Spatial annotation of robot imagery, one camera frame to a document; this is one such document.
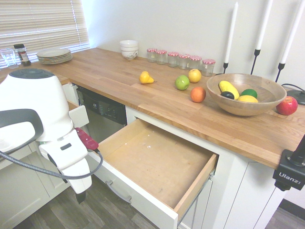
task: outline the white plate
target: white plate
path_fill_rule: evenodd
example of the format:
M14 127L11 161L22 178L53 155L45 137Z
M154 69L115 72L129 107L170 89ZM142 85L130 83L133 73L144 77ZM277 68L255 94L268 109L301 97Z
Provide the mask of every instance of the white plate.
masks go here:
M46 61L53 61L53 60L59 60L59 59L64 59L67 57L72 57L71 53L59 57L38 57L38 60L46 60Z
M72 60L72 57L67 58L67 59L63 59L63 60L60 60L60 61L40 61L39 60L39 62L42 63L42 64L56 64L56 63L63 63L63 62L66 62L66 61L70 61L70 60Z
M70 53L69 49L47 49L37 53L38 57L58 57Z

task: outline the ulanzi logo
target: ulanzi logo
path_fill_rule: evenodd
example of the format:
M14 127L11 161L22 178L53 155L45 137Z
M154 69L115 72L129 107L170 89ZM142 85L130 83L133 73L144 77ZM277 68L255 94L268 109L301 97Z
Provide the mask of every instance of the ulanzi logo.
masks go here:
M294 179L294 178L292 178L292 177L289 177L289 176L287 176L285 173L281 173L280 172L280 177L283 177L283 178L285 178L285 179L287 179L287 180L290 180L290 181L292 181L292 182L294 182L294 183L296 183L296 184L300 184L301 183L301 181L298 181L298 180L296 180L296 179Z

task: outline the wooden countertop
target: wooden countertop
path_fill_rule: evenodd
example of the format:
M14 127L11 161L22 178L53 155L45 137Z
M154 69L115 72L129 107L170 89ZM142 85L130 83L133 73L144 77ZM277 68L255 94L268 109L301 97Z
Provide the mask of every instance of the wooden countertop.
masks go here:
M30 67L51 71L62 84L70 81L83 86L274 169L282 151L294 151L305 134L305 106L299 105L290 116L275 109L251 117L235 116L214 103L208 92L200 104L190 100L190 91L196 86L206 89L209 77L203 76L200 82L179 91L174 81L188 71L145 58L127 60L120 53L95 48L73 53L69 62L36 62ZM0 82L14 70L2 69ZM157 82L140 84L142 71L148 71Z

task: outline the red apple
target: red apple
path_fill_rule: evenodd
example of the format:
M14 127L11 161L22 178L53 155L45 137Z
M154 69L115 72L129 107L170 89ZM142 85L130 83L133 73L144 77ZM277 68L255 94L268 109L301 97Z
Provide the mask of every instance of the red apple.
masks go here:
M291 115L297 110L297 100L287 96L279 105L276 106L281 115Z

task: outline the window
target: window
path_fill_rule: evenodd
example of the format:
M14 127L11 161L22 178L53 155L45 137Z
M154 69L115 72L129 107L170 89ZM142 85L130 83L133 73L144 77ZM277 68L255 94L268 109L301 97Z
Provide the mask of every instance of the window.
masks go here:
M90 48L81 0L0 0L0 9L0 49L23 43L33 62L49 48Z

